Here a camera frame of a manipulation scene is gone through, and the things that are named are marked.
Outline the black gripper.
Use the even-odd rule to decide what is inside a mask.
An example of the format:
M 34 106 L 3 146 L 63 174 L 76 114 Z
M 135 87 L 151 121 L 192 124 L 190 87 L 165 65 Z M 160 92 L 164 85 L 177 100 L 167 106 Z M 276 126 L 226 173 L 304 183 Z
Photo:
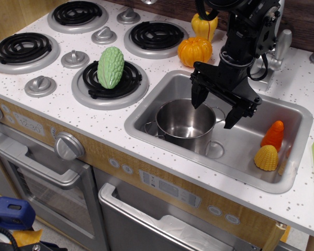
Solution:
M 250 87 L 247 69 L 253 60 L 234 60 L 226 51 L 220 52 L 217 66 L 203 62 L 194 63 L 190 75 L 192 81 L 192 105 L 197 109 L 214 94 L 232 109 L 225 118 L 225 129 L 231 129 L 242 117 L 252 117 L 262 103 L 259 95 Z

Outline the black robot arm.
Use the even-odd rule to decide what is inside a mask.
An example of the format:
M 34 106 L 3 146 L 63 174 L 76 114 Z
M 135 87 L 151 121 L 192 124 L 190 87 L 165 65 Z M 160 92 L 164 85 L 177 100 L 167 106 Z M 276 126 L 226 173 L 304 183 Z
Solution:
M 276 42 L 275 27 L 280 17 L 278 1 L 196 1 L 203 20 L 228 12 L 227 40 L 220 50 L 217 66 L 196 61 L 190 76 L 192 105 L 198 108 L 209 93 L 231 105 L 225 128 L 231 129 L 243 117 L 251 117 L 262 98 L 248 79 L 255 59 L 262 58 L 268 69 L 266 53 Z

